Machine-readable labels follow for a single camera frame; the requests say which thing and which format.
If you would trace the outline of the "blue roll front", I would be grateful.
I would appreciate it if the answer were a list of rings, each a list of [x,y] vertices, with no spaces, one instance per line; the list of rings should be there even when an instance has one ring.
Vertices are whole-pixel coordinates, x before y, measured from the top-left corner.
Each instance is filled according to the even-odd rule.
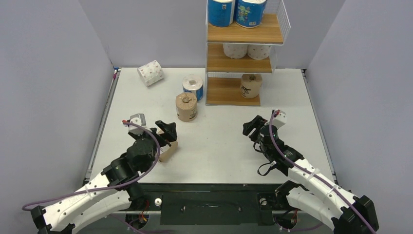
[[[216,27],[228,27],[233,23],[235,0],[208,0],[208,22]]]

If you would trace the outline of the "blue roll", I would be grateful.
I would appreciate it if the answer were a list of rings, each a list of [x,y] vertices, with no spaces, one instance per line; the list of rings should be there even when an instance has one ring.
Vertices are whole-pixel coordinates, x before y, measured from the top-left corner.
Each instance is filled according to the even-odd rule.
[[[216,27],[228,27],[233,23],[235,0],[208,0],[208,22]]]
[[[235,22],[244,28],[260,26],[267,0],[238,0],[235,9]]]
[[[182,87],[184,92],[195,94],[198,101],[204,96],[204,83],[198,75],[187,75],[183,78]]]

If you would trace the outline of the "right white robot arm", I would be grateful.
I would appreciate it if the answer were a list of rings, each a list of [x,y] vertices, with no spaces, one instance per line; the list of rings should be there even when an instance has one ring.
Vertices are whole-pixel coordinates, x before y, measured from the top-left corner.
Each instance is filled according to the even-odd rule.
[[[284,122],[274,111],[270,120],[260,115],[243,124],[243,135],[264,155],[269,165],[288,177],[275,190],[275,203],[286,210],[301,210],[335,234],[375,234],[379,229],[373,201],[341,188],[324,176],[299,151],[278,136]]]

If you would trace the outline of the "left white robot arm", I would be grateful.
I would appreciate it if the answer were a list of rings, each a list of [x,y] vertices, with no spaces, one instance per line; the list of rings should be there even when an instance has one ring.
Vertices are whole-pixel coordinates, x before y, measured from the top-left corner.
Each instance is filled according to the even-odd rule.
[[[176,123],[158,120],[155,128],[147,128],[143,115],[122,123],[134,139],[126,152],[76,192],[48,199],[53,202],[48,206],[33,203],[30,214],[39,234],[75,234],[114,212],[145,205],[138,181],[155,167],[161,149],[177,140]]]

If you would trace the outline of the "white floral roll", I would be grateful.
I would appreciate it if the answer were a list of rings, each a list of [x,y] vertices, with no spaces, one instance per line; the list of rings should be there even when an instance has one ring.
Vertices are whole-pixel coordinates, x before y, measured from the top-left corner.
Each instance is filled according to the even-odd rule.
[[[137,72],[146,87],[149,87],[166,77],[161,65],[157,60],[151,61],[141,67],[138,67]]]
[[[270,56],[271,45],[248,45],[247,55],[255,60],[263,60]]]
[[[233,44],[224,43],[223,51],[224,54],[231,59],[241,59],[246,56],[248,50],[247,44]]]

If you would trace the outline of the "brown roll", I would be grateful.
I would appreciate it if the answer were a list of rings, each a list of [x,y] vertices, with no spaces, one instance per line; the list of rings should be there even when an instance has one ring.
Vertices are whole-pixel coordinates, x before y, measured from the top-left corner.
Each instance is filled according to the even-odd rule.
[[[163,136],[164,132],[162,130],[157,130],[157,135],[161,137],[162,142],[159,141],[160,149],[159,149],[159,157],[158,162],[167,162],[173,154],[178,149],[178,142],[171,141],[166,136]]]
[[[259,95],[263,78],[260,74],[243,74],[241,77],[241,95],[244,98],[255,98]]]
[[[175,104],[179,120],[183,122],[190,122],[196,119],[198,110],[197,97],[194,93],[183,92],[177,95]]]

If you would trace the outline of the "blue wrapped roll back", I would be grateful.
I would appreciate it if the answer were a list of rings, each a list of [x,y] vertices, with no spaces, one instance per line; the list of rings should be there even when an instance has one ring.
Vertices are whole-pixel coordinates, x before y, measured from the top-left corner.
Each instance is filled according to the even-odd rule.
[[[204,96],[204,83],[198,75],[187,75],[183,78],[182,87],[184,92],[195,94],[198,101]]]

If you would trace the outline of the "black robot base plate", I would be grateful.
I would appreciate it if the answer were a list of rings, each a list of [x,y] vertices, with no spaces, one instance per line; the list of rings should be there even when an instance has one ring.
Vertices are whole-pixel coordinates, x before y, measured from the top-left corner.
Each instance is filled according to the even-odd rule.
[[[132,215],[160,215],[162,225],[274,225],[273,216],[291,218],[294,208],[276,198],[280,184],[140,183],[143,197],[126,208]]]

